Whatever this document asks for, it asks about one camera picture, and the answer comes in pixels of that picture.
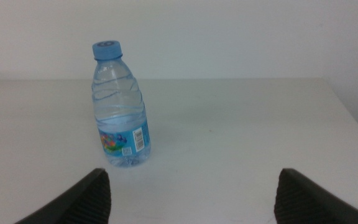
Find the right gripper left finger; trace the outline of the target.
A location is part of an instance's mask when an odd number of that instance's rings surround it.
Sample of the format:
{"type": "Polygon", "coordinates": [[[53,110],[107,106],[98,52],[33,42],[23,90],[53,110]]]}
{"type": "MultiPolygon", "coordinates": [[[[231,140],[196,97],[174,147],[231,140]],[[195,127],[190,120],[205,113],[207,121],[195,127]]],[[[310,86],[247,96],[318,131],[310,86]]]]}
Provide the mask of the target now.
{"type": "Polygon", "coordinates": [[[97,168],[57,198],[18,221],[19,224],[107,224],[111,213],[108,173],[97,168]]]}

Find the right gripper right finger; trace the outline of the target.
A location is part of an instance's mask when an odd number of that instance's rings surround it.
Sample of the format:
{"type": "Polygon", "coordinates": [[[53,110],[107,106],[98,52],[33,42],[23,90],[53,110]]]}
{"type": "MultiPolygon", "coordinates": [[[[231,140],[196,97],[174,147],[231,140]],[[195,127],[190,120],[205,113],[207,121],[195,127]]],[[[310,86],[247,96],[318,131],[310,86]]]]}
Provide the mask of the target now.
{"type": "Polygon", "coordinates": [[[292,168],[278,178],[274,215],[277,223],[358,223],[358,209],[292,168]]]}

